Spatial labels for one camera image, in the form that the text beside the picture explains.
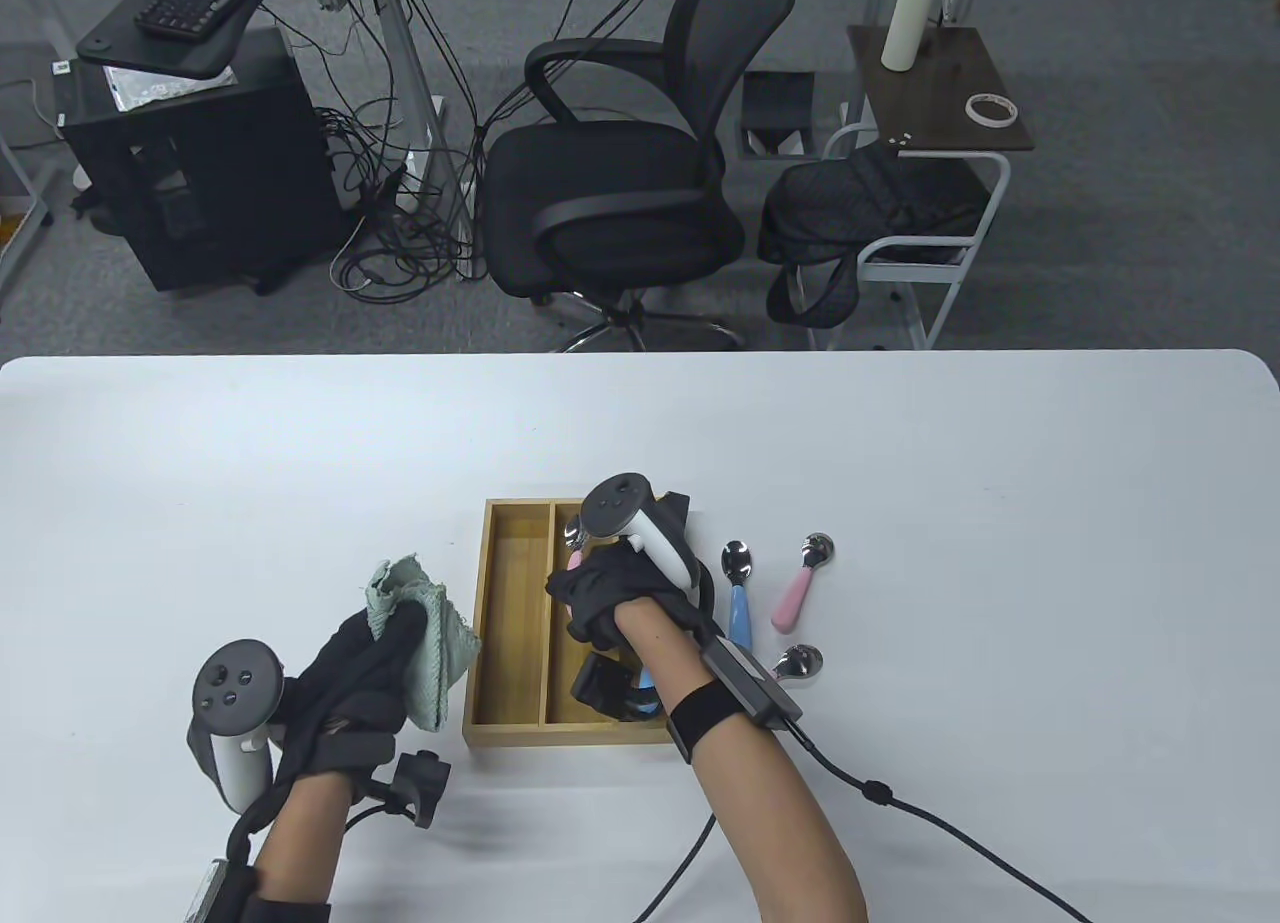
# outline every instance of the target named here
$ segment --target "wooden tray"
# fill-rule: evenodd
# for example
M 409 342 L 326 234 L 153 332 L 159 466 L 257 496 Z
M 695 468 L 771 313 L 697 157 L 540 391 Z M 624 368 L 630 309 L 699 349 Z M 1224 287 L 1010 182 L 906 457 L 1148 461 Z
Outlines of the wooden tray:
M 480 657 L 467 677 L 462 737 L 470 746 L 664 742 L 662 721 L 621 723 L 573 699 L 570 687 L 590 646 L 564 629 L 547 577 L 568 562 L 564 524 L 579 501 L 485 503 L 476 582 Z

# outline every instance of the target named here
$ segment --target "hand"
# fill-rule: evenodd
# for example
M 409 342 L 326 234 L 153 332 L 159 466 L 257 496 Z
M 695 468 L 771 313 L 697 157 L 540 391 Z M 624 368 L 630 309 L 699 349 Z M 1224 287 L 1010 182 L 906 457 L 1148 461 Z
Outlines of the hand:
M 648 556 L 636 553 L 626 540 L 596 547 L 576 570 L 553 572 L 547 590 L 552 599 L 568 607 L 570 636 L 598 650 L 630 649 L 613 611 L 620 603 L 641 597 L 657 600 L 681 630 L 705 623 L 685 590 L 677 589 Z
M 271 717 L 284 726 L 279 776 L 339 772 L 358 791 L 392 759 L 404 725 L 404 671 L 425 631 L 426 611 L 416 603 L 397 607 L 378 640 L 365 611 L 344 620 L 311 666 L 284 681 Z

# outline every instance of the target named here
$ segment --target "computer tower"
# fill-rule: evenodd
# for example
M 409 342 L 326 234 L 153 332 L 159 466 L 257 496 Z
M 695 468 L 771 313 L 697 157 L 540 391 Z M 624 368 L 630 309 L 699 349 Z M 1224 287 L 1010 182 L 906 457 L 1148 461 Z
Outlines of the computer tower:
M 328 142 L 279 29 L 244 33 L 236 82 L 116 109 L 104 68 L 54 68 L 59 125 L 156 289 L 259 292 L 351 232 Z

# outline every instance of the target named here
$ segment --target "blue-handled spoon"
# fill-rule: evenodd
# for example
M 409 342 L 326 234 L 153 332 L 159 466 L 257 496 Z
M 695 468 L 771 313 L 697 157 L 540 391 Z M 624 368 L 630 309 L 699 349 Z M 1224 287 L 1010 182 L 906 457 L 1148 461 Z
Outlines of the blue-handled spoon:
M 751 609 L 746 603 L 746 577 L 751 575 L 751 552 L 742 540 L 730 540 L 721 552 L 721 567 L 732 585 L 728 604 L 728 638 L 751 649 Z

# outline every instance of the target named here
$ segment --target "tape roll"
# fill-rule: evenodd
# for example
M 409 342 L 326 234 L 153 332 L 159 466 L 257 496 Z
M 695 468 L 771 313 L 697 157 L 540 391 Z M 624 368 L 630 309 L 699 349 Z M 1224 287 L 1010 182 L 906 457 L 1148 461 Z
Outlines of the tape roll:
M 978 113 L 979 102 L 992 102 L 1004 110 L 1007 110 L 1007 119 L 992 119 L 991 116 L 983 116 Z M 964 105 L 965 115 L 973 119 L 974 123 L 982 127 L 989 127 L 992 129 L 1004 129 L 1005 127 L 1014 125 L 1014 120 L 1018 119 L 1018 106 L 1012 100 L 1006 100 L 1005 96 L 997 93 L 974 93 L 969 97 L 969 101 Z

